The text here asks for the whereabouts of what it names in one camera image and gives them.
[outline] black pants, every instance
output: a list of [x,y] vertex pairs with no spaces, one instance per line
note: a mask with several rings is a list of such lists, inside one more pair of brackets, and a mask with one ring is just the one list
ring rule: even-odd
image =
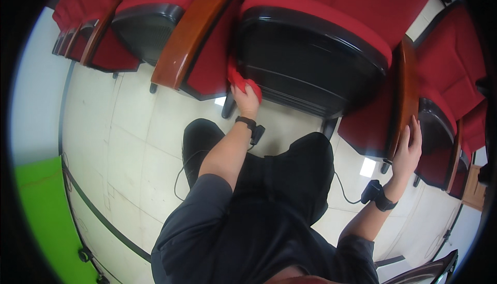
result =
[[[202,161],[224,133],[212,121],[196,119],[185,129],[183,163],[190,188],[198,178]],[[330,141],[319,132],[297,139],[290,149],[277,156],[260,158],[247,153],[233,200],[247,195],[263,195],[275,202],[290,204],[309,225],[326,211],[327,195],[334,174]]]

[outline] white tile floor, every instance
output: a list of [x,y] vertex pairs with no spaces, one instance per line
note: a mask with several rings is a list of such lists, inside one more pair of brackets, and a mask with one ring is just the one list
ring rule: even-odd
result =
[[[413,40],[440,6],[438,0],[430,0],[407,32]],[[173,187],[182,167],[184,128],[202,117],[227,132],[234,119],[221,118],[222,107],[213,100],[200,102],[161,86],[156,94],[150,94],[152,71],[153,67],[142,64],[138,72],[112,79],[112,74],[76,64],[63,121],[63,147],[71,174],[97,209],[148,253],[167,216],[181,202],[174,196]],[[263,101],[258,123],[266,127],[266,132],[251,153],[264,156],[282,153],[297,138],[318,131],[321,119]],[[391,169],[385,175],[379,172],[380,162],[371,178],[359,175],[364,157],[336,131],[331,144],[335,170],[350,200],[360,199],[370,179],[385,184],[392,175]],[[177,194],[185,197],[187,193],[182,173]],[[71,201],[85,242],[106,272],[126,283],[152,282],[150,264],[119,242],[76,191],[71,192]],[[413,267],[426,262],[438,248],[459,203],[423,182],[417,188],[409,185],[375,240],[374,260],[403,255]],[[336,177],[328,204],[313,228],[336,245],[341,230],[363,205],[345,201]]]

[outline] hand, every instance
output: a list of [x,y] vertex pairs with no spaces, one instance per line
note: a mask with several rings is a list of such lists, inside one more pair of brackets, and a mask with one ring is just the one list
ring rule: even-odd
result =
[[411,118],[413,124],[413,141],[409,146],[411,131],[409,125],[402,132],[401,140],[392,162],[392,172],[398,179],[406,180],[414,173],[421,157],[421,126],[414,115]]
[[245,84],[245,92],[243,93],[237,86],[231,85],[231,93],[237,102],[240,115],[255,121],[259,109],[259,99],[248,83]]

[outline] person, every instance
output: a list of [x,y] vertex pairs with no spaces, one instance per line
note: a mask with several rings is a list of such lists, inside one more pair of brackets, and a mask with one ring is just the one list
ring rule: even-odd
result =
[[[255,120],[259,101],[232,86],[242,117]],[[383,187],[396,203],[421,156],[412,116]],[[247,153],[252,131],[237,121],[224,135],[197,119],[183,137],[190,192],[167,218],[152,249],[156,283],[378,283],[373,240],[391,211],[369,202],[341,232],[337,247],[310,226],[327,208],[334,174],[330,141],[314,132],[278,156]]]

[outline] green panel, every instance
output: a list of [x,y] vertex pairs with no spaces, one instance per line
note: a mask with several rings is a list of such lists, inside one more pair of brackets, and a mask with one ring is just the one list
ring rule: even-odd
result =
[[83,246],[65,197],[60,157],[16,167],[19,196],[34,238],[64,283],[95,283],[91,262],[78,257]]

